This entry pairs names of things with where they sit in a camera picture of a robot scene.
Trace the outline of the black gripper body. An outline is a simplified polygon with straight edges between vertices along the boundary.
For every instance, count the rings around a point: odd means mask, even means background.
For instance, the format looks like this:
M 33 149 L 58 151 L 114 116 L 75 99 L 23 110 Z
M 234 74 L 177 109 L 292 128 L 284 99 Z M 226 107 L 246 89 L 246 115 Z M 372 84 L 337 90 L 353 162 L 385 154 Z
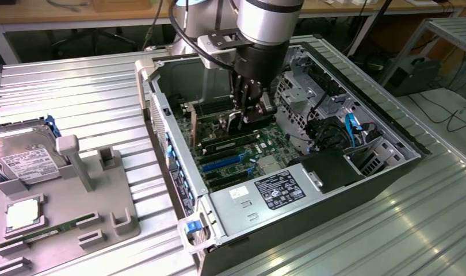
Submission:
M 234 72 L 269 86 L 281 71 L 286 50 L 286 41 L 273 46 L 252 44 L 236 48 Z

